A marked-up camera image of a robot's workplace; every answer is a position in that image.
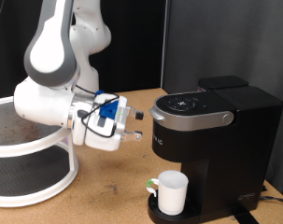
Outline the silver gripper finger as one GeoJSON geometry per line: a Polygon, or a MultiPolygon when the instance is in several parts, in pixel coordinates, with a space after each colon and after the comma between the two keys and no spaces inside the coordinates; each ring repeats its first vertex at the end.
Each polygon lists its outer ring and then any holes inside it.
{"type": "Polygon", "coordinates": [[[123,132],[121,134],[121,142],[129,142],[129,141],[141,141],[143,137],[143,133],[139,131],[134,132],[123,132]]]}
{"type": "Polygon", "coordinates": [[[134,117],[135,119],[142,120],[144,118],[144,113],[140,110],[137,110],[131,106],[127,106],[126,109],[128,110],[128,115],[134,117]]]}

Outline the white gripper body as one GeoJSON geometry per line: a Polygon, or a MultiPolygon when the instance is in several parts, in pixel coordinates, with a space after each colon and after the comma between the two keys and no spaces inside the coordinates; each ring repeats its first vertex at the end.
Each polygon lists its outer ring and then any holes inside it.
{"type": "Polygon", "coordinates": [[[85,144],[106,151],[117,150],[128,117],[126,106],[127,99],[123,96],[97,95],[92,113],[84,119],[87,124],[85,144]]]}

